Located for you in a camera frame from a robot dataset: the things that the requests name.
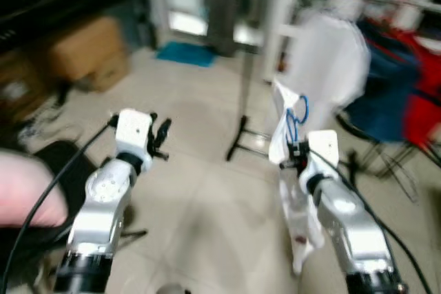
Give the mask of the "dark grey curtain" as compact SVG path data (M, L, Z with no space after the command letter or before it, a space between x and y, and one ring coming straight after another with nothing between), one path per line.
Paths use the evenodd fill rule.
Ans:
M207 36L205 43L215 54L233 57L238 49L234 41L236 0L205 0L207 2Z

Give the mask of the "black cross-leg stand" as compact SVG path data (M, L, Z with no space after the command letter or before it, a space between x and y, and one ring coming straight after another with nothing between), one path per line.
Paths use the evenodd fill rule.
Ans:
M347 133L351 136L355 136L360 140L371 143L371 148L367 150L363 158L359 161L362 165L362 170L366 174L372 175L376 178L381 178L381 180L387 180L387 178L393 178L398 184L400 189L407 199L410 200L412 204L419 204L419 193L417 192L416 182L417 180L413 177L412 172L407 170L403 165L404 162L412 158L417 151L421 152L429 160L434 162L435 165L441 165L441 156L437 149L435 149L431 143L426 147L421 147L416 144L407 142L404 140L398 143L399 151L394 156L389 156L388 153L384 152L384 148L388 146L393 146L393 143L384 143L381 140L372 138L360 128L357 128L349 121L349 116L345 114L344 111L337 112L335 115L335 120ZM372 171L369 166L371 166L375 159L381 159L385 168L382 171Z

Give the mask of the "printed cardboard box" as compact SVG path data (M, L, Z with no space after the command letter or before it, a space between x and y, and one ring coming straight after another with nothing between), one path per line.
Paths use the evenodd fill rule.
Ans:
M86 74L76 86L86 92L107 92L130 73L130 60L126 52L113 54Z

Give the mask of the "blue clothes hanger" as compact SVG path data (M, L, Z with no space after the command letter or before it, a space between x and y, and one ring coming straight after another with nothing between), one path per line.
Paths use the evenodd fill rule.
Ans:
M296 106L302 105L302 114L296 114ZM309 118L309 99L306 96L299 96L293 105L286 108L285 127L287 130L286 143L294 144L300 142L298 130Z

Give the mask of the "red logo t-shirt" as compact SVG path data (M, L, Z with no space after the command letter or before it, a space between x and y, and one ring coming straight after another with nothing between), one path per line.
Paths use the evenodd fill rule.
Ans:
M418 61L419 79L407 99L403 136L419 148L426 148L441 121L441 56L421 45L415 32L394 30L393 35L409 46Z

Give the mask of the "person bare pink limb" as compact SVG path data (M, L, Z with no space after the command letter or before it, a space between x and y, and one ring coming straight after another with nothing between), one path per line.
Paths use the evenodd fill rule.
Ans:
M0 228L19 228L38 197L50 186L53 173L40 159L0 150ZM54 187L32 218L31 226L57 227L68 218L68 206Z

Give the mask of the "large plain cardboard box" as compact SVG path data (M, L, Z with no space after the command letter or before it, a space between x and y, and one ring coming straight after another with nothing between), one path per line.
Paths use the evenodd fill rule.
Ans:
M55 76L76 82L125 51L119 21L101 16L54 36L45 46L43 57Z

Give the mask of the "teal floor mat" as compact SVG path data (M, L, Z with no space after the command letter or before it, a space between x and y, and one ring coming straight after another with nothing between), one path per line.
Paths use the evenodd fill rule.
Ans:
M211 67L215 56L214 52L209 48L205 48L204 45L170 41L158 49L155 58L157 60L198 65L199 67Z

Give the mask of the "plain white t-shirt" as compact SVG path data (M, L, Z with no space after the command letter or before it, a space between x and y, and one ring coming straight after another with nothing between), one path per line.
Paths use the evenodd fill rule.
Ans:
M303 129L312 132L327 128L337 109L362 96L371 54L353 21L313 11L299 26L280 82L308 99Z

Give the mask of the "blue denim garment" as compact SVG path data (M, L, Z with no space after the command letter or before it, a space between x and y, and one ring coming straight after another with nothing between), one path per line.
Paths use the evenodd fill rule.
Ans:
M402 142L407 102L420 78L419 61L390 30L366 19L356 26L371 60L362 96L345 108L349 122L380 142Z

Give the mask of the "grey robot left leg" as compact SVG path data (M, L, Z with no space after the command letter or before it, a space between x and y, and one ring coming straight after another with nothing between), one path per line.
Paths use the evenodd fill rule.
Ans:
M161 285L155 294L192 294L192 292L182 284L168 282L168 284Z

